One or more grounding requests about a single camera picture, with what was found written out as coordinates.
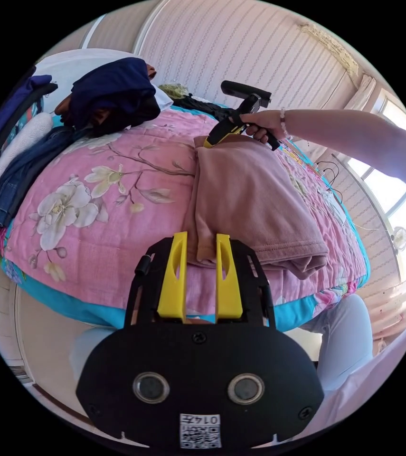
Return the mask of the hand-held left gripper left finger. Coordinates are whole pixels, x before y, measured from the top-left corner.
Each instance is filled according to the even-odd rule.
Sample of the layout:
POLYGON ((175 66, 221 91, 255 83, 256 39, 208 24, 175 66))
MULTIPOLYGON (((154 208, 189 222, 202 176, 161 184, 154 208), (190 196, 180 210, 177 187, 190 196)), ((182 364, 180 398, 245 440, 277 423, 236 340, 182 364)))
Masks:
POLYGON ((157 308, 162 319, 186 319, 187 240, 179 232, 171 242, 157 308))

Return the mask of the person's right hand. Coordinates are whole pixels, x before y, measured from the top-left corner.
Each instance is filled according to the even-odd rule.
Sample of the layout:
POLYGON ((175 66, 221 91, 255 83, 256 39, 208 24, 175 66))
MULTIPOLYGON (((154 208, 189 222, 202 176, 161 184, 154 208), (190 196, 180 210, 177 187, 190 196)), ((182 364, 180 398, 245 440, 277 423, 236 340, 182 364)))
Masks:
POLYGON ((263 144, 268 142, 268 135, 272 135, 277 140, 291 138, 285 125, 284 110, 265 110, 242 114, 240 120, 247 125, 246 135, 263 144))

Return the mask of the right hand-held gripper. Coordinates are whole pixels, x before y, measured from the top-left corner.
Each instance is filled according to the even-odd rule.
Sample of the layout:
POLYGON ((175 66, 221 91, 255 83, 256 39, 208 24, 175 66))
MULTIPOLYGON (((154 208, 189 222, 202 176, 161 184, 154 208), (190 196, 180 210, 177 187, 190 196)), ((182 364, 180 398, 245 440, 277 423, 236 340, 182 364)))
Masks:
POLYGON ((212 148, 231 135, 241 135, 247 125, 240 120, 240 115, 258 112, 260 107, 266 108, 271 102, 270 93, 249 94, 228 117, 213 127, 204 140, 203 146, 212 148))

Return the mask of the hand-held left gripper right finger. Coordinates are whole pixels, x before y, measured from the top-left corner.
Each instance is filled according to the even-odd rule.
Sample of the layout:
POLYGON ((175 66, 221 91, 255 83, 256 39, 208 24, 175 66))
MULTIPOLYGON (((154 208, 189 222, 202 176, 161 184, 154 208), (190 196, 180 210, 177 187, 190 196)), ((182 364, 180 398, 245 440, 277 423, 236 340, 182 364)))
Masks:
POLYGON ((216 319, 237 320, 243 313, 230 236, 216 235, 216 319))

